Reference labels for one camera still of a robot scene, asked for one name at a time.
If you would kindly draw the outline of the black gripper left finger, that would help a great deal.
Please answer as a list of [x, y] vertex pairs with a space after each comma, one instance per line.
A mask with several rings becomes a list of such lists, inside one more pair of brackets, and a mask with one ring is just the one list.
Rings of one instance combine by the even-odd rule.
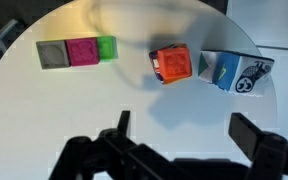
[[129, 110], [123, 110], [121, 112], [121, 115], [119, 118], [117, 129], [123, 135], [127, 135], [127, 130], [128, 130], [129, 120], [130, 120], [130, 114], [131, 114], [131, 112]]

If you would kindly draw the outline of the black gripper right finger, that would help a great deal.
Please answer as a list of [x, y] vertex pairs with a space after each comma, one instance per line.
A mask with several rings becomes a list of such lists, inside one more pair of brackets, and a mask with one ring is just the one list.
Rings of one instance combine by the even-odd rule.
[[247, 117], [237, 112], [231, 114], [228, 134], [249, 160], [254, 158], [258, 144], [264, 136]]

